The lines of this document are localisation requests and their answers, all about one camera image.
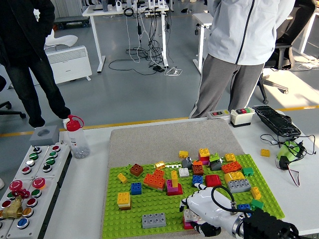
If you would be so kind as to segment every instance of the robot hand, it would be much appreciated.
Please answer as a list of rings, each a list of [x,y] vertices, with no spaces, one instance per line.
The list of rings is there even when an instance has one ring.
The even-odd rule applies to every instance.
[[[191,225],[194,229],[205,237],[219,235],[221,227],[226,229],[231,235],[238,234],[243,214],[232,214],[216,205],[212,199],[212,192],[215,200],[222,206],[230,208],[231,202],[218,191],[212,191],[213,188],[206,187],[199,183],[196,183],[195,187],[197,187],[199,191],[182,199],[179,207],[179,211],[182,212],[186,206],[205,221],[205,223],[201,225],[192,222]]]

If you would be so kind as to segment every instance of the white chair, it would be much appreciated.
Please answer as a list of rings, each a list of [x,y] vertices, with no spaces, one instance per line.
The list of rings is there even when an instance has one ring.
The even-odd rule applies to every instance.
[[[56,50],[57,45],[67,45],[68,47],[71,47],[77,42],[77,40],[78,40],[78,37],[74,35],[66,35],[66,36],[55,38],[54,30],[52,29],[51,34],[48,35],[45,39],[45,45],[48,47],[44,49],[55,47],[55,50]]]

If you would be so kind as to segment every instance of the black keyboard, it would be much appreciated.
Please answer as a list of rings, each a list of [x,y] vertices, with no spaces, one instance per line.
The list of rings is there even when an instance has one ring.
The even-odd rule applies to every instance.
[[[256,114],[276,135],[281,137],[293,137],[301,134],[285,116],[279,114],[269,106],[254,106]]]

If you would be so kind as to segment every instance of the black jacket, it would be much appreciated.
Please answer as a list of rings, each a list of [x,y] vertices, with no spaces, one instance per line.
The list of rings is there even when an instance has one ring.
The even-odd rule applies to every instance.
[[[23,33],[40,58],[45,58],[43,50],[45,38],[51,34],[53,27],[54,5],[50,0],[6,0],[21,26]],[[39,22],[35,19],[33,10],[40,12]],[[8,57],[0,38],[0,64],[9,65]]]

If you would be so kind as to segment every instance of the desk leg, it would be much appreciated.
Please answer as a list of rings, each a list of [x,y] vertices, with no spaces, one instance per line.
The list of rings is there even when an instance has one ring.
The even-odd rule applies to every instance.
[[[98,38],[98,34],[96,32],[96,27],[95,27],[94,16],[90,16],[90,19],[91,19],[91,25],[92,25],[92,30],[93,30],[93,36],[94,36],[94,40],[95,40],[96,50],[98,52],[98,57],[99,57],[99,62],[100,62],[97,72],[101,73],[102,69],[103,69],[103,66],[104,66],[104,62],[105,62],[105,56],[102,56],[102,54],[101,54],[99,38]]]
[[[203,64],[203,49],[204,49],[204,34],[205,26],[200,26],[199,44],[198,44],[198,59],[193,59],[195,66],[201,74],[201,68]]]
[[[161,17],[161,34],[162,34],[162,39],[163,39],[163,51],[161,52],[162,56],[163,56],[163,63],[165,66],[168,66],[168,61],[167,61],[167,57],[166,57],[166,33],[165,33],[165,13],[161,13],[160,17]]]

